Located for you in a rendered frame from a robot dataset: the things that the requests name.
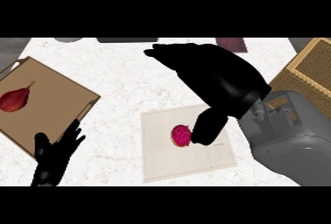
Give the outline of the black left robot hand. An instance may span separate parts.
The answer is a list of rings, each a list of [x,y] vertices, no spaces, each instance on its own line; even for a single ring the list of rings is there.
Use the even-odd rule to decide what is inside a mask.
[[[70,158],[84,141],[78,119],[70,124],[58,142],[50,143],[44,133],[36,134],[36,173],[31,186],[56,186],[64,177]]]

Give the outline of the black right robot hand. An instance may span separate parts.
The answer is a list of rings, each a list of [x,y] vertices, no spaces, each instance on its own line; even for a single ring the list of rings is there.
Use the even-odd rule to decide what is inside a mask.
[[[254,66],[217,45],[154,44],[143,52],[177,73],[210,106],[198,115],[191,133],[195,144],[210,145],[228,117],[241,119],[272,88]]]

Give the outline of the tan wicker basket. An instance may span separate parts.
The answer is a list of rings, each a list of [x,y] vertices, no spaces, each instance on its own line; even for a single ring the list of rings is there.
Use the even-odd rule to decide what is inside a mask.
[[[296,91],[331,119],[331,40],[313,38],[274,77],[272,92]]]

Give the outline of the beige placemat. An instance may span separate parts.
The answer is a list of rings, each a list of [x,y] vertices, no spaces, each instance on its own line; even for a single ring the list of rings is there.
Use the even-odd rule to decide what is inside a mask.
[[[141,115],[145,183],[237,166],[226,129],[208,146],[179,147],[172,141],[173,128],[183,125],[192,130],[197,117],[207,108],[206,104],[198,104]]]

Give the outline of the dark maroon block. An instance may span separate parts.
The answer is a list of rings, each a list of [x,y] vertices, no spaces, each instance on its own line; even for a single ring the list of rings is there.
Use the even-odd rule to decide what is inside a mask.
[[[247,53],[247,47],[242,38],[217,38],[217,46],[225,48],[232,53]]]

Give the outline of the brown wooden cutting board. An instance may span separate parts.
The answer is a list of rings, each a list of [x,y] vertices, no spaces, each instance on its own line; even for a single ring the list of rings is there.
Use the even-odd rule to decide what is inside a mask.
[[[0,132],[24,150],[36,154],[36,133],[47,135],[53,143],[68,125],[81,120],[101,96],[64,74],[31,57],[18,59],[19,65],[0,79],[0,96],[31,82],[27,105],[16,112],[0,109]]]

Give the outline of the red pear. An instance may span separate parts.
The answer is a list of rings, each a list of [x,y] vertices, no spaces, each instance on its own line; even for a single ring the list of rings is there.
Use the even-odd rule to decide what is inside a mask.
[[[33,87],[34,84],[36,83],[31,82],[27,87],[9,91],[0,96],[0,109],[5,112],[15,112],[27,105],[30,88]]]

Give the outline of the dark grey flat object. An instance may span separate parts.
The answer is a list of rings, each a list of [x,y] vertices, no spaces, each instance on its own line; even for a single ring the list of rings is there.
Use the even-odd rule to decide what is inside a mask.
[[[160,38],[98,38],[99,43],[148,43],[158,40]]]

